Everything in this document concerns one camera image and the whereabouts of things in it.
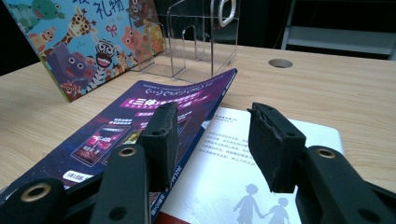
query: book page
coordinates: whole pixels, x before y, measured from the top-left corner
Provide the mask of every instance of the book page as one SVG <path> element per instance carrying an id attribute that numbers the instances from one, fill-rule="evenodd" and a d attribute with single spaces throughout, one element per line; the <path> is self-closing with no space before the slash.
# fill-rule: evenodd
<path id="1" fill-rule="evenodd" d="M 307 147 L 322 145 L 344 152 L 335 129 L 291 122 L 305 134 Z M 155 223 L 164 223 L 162 215 L 187 223 L 301 223 L 295 193 L 270 192 L 251 157 L 249 123 L 247 111 L 218 109 Z"/>

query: child silhouette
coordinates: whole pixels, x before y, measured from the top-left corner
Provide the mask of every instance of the child silhouette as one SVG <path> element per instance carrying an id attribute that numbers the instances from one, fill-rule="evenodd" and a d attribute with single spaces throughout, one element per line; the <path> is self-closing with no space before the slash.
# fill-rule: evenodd
<path id="1" fill-rule="evenodd" d="M 253 194 L 257 193 L 259 189 L 256 185 L 247 185 L 247 195 L 244 196 L 241 201 L 235 206 L 234 211 L 239 210 L 239 217 L 237 219 L 240 224 L 251 224 L 251 219 L 253 219 L 253 208 L 259 217 L 262 216 L 260 213 L 259 206 L 256 204 L 256 200 L 253 198 Z"/>
<path id="2" fill-rule="evenodd" d="M 282 224 L 285 223 L 285 219 L 290 224 L 289 215 L 285 209 L 285 207 L 289 204 L 288 199 L 279 198 L 277 202 L 279 203 L 279 205 L 274 205 L 267 214 L 265 214 L 264 216 L 260 216 L 260 218 L 265 218 L 266 216 L 273 214 L 273 217 L 271 218 L 269 224 Z"/>

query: acrylic book holder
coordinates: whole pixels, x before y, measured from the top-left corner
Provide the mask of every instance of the acrylic book holder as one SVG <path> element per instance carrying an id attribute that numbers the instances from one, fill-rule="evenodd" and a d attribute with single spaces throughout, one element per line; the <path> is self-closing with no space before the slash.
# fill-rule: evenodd
<path id="1" fill-rule="evenodd" d="M 137 7 L 144 7 L 144 2 Z M 149 42 L 162 41 L 164 51 L 142 58 L 134 71 L 199 82 L 217 75 L 232 61 L 240 0 L 157 0 L 155 5 L 160 25 L 145 21 L 146 32 Z M 134 16 L 132 8 L 131 22 Z M 163 39 L 150 35 L 152 29 L 159 28 Z"/>

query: cartoon zebra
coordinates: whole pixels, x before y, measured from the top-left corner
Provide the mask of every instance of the cartoon zebra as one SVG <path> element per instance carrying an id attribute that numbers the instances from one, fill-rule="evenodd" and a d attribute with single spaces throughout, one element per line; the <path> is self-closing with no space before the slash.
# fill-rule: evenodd
<path id="1" fill-rule="evenodd" d="M 95 35 L 92 36 L 96 43 L 96 72 L 90 84 L 86 88 L 86 92 L 95 89 L 106 81 L 106 69 L 112 64 L 112 57 L 120 46 L 113 45 L 110 41 L 105 39 L 98 40 Z"/>

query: brass screw hole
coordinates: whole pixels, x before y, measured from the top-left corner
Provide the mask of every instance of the brass screw hole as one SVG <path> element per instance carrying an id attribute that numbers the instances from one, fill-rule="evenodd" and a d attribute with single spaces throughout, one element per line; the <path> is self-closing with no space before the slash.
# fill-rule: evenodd
<path id="1" fill-rule="evenodd" d="M 129 156 L 133 156 L 136 152 L 137 152 L 136 148 L 126 147 L 119 151 L 119 155 L 122 157 L 129 157 Z"/>
<path id="2" fill-rule="evenodd" d="M 335 154 L 328 149 L 320 148 L 317 150 L 319 156 L 327 158 L 327 159 L 334 159 Z"/>
<path id="3" fill-rule="evenodd" d="M 21 200 L 26 203 L 35 202 L 50 193 L 51 186 L 47 183 L 36 184 L 27 189 L 21 196 Z"/>

